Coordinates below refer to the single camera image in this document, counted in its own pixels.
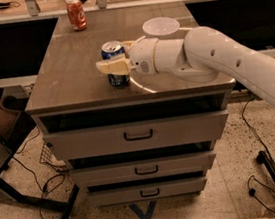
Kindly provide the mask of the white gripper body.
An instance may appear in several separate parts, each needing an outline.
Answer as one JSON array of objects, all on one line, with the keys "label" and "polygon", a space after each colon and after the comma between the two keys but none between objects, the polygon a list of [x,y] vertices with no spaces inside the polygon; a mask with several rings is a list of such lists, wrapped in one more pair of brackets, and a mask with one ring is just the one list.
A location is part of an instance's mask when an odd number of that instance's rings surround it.
[{"label": "white gripper body", "polygon": [[141,75],[155,75],[155,50],[159,40],[157,38],[142,39],[133,44],[129,51],[129,57],[135,70]]}]

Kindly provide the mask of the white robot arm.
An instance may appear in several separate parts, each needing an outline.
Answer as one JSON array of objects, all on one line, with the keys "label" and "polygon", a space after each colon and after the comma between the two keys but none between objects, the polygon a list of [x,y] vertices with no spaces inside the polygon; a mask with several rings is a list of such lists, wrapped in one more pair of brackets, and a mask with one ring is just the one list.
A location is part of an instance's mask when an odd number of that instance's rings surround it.
[{"label": "white robot arm", "polygon": [[262,54],[210,27],[196,27],[183,39],[142,38],[124,54],[96,64],[101,73],[169,73],[193,82],[209,82],[224,73],[275,107],[275,58]]}]

